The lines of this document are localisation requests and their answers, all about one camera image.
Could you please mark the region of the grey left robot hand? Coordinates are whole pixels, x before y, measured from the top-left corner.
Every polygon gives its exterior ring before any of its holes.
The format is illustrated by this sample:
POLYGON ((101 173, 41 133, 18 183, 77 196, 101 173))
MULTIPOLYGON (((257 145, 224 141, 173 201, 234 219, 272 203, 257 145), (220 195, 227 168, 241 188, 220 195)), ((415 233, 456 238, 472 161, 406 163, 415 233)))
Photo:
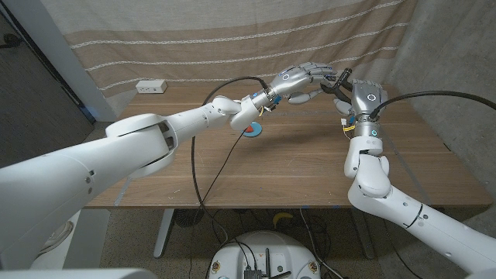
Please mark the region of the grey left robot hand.
POLYGON ((301 105, 323 93, 321 88, 303 92, 310 84, 325 85, 330 88, 336 81, 337 72, 328 64, 306 62, 292 65, 279 73, 271 83, 270 89, 292 105, 301 105))

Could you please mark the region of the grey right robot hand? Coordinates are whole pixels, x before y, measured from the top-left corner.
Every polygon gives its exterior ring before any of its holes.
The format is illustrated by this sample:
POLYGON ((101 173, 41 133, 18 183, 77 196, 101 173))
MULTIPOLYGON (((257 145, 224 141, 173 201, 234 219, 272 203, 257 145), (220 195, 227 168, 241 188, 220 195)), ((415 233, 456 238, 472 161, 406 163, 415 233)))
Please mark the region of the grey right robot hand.
POLYGON ((344 116, 369 115, 380 104, 388 100, 388 92, 374 81, 353 79, 350 103, 334 98, 337 111, 344 116))

